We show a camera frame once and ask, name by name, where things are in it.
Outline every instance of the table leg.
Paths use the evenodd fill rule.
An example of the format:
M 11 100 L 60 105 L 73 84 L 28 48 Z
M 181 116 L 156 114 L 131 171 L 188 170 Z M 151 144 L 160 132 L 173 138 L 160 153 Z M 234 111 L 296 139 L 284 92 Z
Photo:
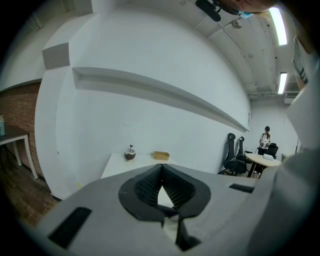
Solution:
M 254 172 L 255 166 L 256 166 L 256 163 L 254 161 L 252 161 L 251 169 L 250 169 L 248 176 L 247 176 L 248 178 L 250 178 L 252 173 Z
M 25 146 L 26 156 L 28 157 L 28 161 L 29 161 L 29 165 L 30 165 L 30 169 L 32 171 L 33 177 L 35 179 L 38 179 L 38 175 L 36 173 L 35 166 L 34 166 L 34 163 L 32 162 L 32 158 L 31 158 L 29 142 L 28 142 L 28 135 L 26 135 L 24 137 L 24 146 Z
M 262 172 L 264 171 L 264 169 L 266 169 L 267 167 L 262 165 L 262 168 L 261 168 L 261 173 L 260 173 L 260 176 L 259 176 L 259 179 L 261 178 L 261 175 L 262 175 Z
M 1 151 L 0 151 L 0 165 L 1 165 L 1 168 L 3 169 L 3 172 L 6 173 L 4 163 L 2 162 Z
M 18 147 L 17 147 L 17 142 L 14 141 L 13 142 L 13 148 L 14 148 L 14 154 L 15 154 L 15 158 L 18 161 L 18 165 L 21 166 L 21 160 L 20 160 L 20 156 L 19 156 L 19 152 L 18 152 Z

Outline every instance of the round table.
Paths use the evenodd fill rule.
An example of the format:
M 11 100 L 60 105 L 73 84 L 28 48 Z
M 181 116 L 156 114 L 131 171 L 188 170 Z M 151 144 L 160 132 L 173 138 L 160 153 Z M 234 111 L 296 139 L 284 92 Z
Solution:
M 246 158 L 248 158 L 249 160 L 252 161 L 252 166 L 249 171 L 248 178 L 250 178 L 252 173 L 254 172 L 256 164 L 259 164 L 259 165 L 262 165 L 265 167 L 273 167 L 273 166 L 281 165 L 280 161 L 278 161 L 276 159 L 273 159 L 273 160 L 265 159 L 264 156 L 260 155 L 260 154 L 250 153 L 250 154 L 245 154 L 245 156 L 246 156 Z

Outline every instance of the brick wall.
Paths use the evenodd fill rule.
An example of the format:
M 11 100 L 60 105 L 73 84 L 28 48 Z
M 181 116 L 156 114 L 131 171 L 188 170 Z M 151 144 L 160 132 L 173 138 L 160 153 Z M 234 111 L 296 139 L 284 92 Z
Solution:
M 29 132 L 29 147 L 35 171 L 43 176 L 40 168 L 35 141 L 35 110 L 40 82 L 18 86 L 0 92 L 0 115 L 4 116 L 5 123 L 18 126 Z M 21 162 L 30 167 L 23 140 L 17 141 Z M 12 143 L 7 147 L 14 153 Z

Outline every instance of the black slot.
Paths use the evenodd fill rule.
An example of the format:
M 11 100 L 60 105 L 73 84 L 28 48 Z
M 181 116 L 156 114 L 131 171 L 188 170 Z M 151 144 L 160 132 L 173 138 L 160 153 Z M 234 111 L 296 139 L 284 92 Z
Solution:
M 49 239 L 66 249 L 91 212 L 92 210 L 85 207 L 76 208 L 49 236 Z
M 220 15 L 216 12 L 216 7 L 207 0 L 198 0 L 195 5 L 209 15 L 215 22 L 221 21 Z
M 239 190 L 246 193 L 252 193 L 254 191 L 254 187 L 252 186 L 245 186 L 240 184 L 232 184 L 229 186 L 230 189 Z

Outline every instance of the curved wall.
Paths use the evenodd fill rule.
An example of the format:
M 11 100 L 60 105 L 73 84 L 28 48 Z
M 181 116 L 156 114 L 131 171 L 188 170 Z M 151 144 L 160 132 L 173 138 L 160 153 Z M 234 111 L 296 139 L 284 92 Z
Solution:
M 110 155 L 129 144 L 141 154 L 167 151 L 179 165 L 217 173 L 228 133 L 239 138 L 248 129 L 250 102 L 225 58 L 163 13 L 126 5 L 76 17 L 47 46 L 35 137 L 57 196 L 99 179 Z M 66 56 L 70 66 L 58 67 Z

